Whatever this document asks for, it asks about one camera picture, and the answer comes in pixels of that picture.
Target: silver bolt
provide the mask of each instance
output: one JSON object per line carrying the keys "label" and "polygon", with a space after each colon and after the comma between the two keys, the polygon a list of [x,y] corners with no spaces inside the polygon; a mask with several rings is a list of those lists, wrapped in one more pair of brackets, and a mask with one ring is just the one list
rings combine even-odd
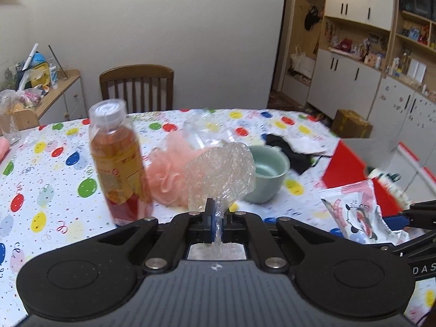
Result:
{"label": "silver bolt", "polygon": [[150,269],[161,269],[165,265],[167,265],[167,262],[163,258],[150,258],[145,261],[145,266]]}
{"label": "silver bolt", "polygon": [[286,265],[286,261],[280,257],[270,257],[265,260],[265,265],[269,268],[283,268]]}

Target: gray ribbed panel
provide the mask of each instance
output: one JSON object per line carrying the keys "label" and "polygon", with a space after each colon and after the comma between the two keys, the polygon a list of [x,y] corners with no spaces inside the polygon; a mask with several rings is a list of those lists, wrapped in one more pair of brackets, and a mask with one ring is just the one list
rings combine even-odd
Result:
{"label": "gray ribbed panel", "polygon": [[[215,264],[222,266],[212,269]],[[22,327],[411,327],[402,315],[383,321],[346,321],[303,300],[284,275],[264,273],[252,261],[181,261],[149,276],[137,294],[106,316],[74,323],[40,317]]]}

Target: orange liquid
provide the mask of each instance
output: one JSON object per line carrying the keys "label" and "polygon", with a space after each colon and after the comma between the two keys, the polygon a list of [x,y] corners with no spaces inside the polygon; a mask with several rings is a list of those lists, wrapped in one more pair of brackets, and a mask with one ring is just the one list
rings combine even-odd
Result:
{"label": "orange liquid", "polygon": [[116,131],[110,134],[101,130],[98,131],[90,144],[91,154],[95,159],[122,157],[125,154],[126,149],[131,148],[134,144],[136,144],[137,148],[136,157],[140,159],[140,168],[138,170],[141,172],[142,192],[144,198],[141,199],[136,193],[133,193],[127,201],[119,204],[111,201],[107,196],[105,196],[109,210],[118,225],[126,224],[127,222],[134,222],[143,217],[149,217],[153,211],[151,194],[148,188],[147,179],[145,178],[138,139],[134,131],[120,126]]}

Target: plastic beverage bottle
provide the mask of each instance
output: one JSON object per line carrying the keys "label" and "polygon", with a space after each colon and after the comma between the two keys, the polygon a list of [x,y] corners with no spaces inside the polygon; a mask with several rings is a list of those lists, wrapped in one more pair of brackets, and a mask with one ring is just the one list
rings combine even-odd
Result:
{"label": "plastic beverage bottle", "polygon": [[108,99],[89,110],[91,155],[116,225],[151,216],[152,197],[126,102]]}

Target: confetti pattern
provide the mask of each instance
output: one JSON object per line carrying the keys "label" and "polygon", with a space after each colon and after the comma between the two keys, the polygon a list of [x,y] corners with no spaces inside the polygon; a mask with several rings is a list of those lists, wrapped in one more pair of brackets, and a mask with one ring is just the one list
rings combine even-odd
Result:
{"label": "confetti pattern", "polygon": [[[199,111],[131,114],[144,163],[149,164],[148,154],[163,145],[168,132],[181,129]],[[237,141],[247,145],[265,143],[268,133],[310,136],[332,155],[338,143],[320,122],[298,112],[227,109],[213,111],[212,116],[216,128],[229,129]],[[115,227],[89,153],[88,127],[89,120],[84,119],[35,128],[0,175],[1,327],[14,326],[26,315],[15,279],[27,261]],[[280,192],[269,202],[256,205],[237,201],[232,210],[254,212],[269,221],[290,216],[330,231],[336,224],[318,195],[323,188],[320,177],[328,163],[328,158],[322,158],[303,175],[291,170]],[[155,203],[153,216],[159,222],[169,222],[184,211]],[[412,320],[428,311],[436,292],[434,279],[416,286],[406,312]]]}

